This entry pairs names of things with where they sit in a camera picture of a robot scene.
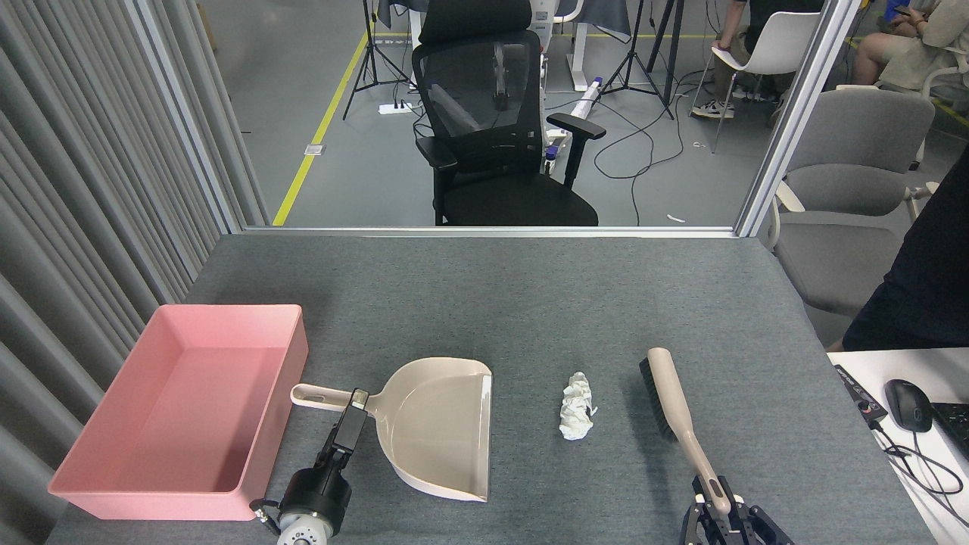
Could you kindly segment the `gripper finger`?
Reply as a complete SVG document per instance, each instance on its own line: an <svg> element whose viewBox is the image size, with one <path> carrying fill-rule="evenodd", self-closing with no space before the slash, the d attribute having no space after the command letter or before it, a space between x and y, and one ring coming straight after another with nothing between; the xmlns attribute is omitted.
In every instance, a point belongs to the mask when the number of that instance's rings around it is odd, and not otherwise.
<svg viewBox="0 0 969 545"><path fill-rule="evenodd" d="M726 544L795 544L760 506L748 506L736 494L729 497L731 511L729 528L724 532Z"/></svg>
<svg viewBox="0 0 969 545"><path fill-rule="evenodd" d="M681 544L721 544L718 512L707 497L705 489L700 485L700 476L693 477L692 487L695 497L683 517L681 535L679 535Z"/></svg>
<svg viewBox="0 0 969 545"><path fill-rule="evenodd" d="M350 456L356 450L360 432L368 413L366 403L368 393L356 388L351 394L351 400L343 411L337 424L334 424L326 438L324 447L315 459L315 468L341 472L347 465Z"/></svg>

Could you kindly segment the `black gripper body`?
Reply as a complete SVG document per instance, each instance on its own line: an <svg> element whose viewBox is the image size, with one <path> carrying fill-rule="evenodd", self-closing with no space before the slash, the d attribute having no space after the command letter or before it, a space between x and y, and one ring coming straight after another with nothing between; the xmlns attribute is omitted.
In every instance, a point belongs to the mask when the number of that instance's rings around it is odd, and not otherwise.
<svg viewBox="0 0 969 545"><path fill-rule="evenodd" d="M337 469L300 469L291 477L280 501L280 524L295 516L316 514L330 525L341 525L352 497L352 487Z"/></svg>

